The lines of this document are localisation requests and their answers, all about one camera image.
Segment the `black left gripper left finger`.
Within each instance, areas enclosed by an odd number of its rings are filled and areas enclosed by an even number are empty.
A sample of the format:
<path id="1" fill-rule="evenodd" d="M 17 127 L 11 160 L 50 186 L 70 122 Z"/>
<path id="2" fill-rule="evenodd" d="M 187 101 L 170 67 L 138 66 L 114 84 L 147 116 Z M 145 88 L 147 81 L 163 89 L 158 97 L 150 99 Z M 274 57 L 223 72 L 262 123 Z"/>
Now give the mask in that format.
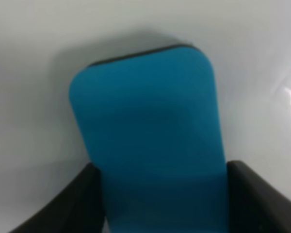
<path id="1" fill-rule="evenodd" d="M 89 163 L 76 178 L 13 233 L 101 233 L 105 211 L 100 171 Z"/>

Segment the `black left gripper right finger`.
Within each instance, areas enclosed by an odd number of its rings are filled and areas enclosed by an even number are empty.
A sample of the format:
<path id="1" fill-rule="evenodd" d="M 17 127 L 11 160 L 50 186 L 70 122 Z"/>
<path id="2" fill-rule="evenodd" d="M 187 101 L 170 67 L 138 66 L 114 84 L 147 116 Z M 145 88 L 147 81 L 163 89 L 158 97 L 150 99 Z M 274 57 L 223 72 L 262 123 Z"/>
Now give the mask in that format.
<path id="1" fill-rule="evenodd" d="M 291 233 L 291 201 L 241 161 L 227 163 L 229 231 Z"/>

